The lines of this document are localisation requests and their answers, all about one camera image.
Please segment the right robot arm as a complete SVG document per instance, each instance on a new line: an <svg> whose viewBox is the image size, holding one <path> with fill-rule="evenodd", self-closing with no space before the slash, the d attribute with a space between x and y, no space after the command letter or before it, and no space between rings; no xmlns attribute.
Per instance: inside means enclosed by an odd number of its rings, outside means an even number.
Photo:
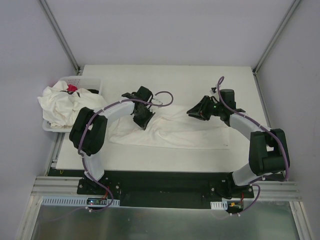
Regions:
<svg viewBox="0 0 320 240"><path fill-rule="evenodd" d="M214 87L211 93L212 96L205 95L186 114L201 121L219 117L249 140L248 163L230 174L229 182L225 184L226 194L237 197L243 186L254 183L258 178L270 178L273 174L286 172L290 158L284 131L264 127L247 116L243 109L236 108L234 90L217 90Z"/></svg>

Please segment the white red-print t-shirt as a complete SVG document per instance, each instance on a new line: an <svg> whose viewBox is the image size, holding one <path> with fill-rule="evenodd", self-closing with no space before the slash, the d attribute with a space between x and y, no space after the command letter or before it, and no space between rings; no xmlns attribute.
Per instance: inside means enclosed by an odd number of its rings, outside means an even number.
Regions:
<svg viewBox="0 0 320 240"><path fill-rule="evenodd" d="M202 121L188 116L187 110L181 105L158 108L145 130L131 116L123 116L109 127L108 140L114 144L168 149L229 149L229 128L220 119Z"/></svg>

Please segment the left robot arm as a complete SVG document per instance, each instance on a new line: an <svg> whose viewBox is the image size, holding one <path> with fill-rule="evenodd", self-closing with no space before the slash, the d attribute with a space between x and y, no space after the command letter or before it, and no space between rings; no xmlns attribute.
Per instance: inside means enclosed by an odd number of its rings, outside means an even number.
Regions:
<svg viewBox="0 0 320 240"><path fill-rule="evenodd" d="M132 115L133 122L145 130L155 114L147 106L152 97L152 92L141 86L137 92L123 94L119 102L112 103L108 108L95 111L83 107L79 111L69 140L82 158L84 174L90 179L88 188L94 194L102 194L106 188L105 181L101 179L105 170L98 152L104 145L109 125L123 116Z"/></svg>

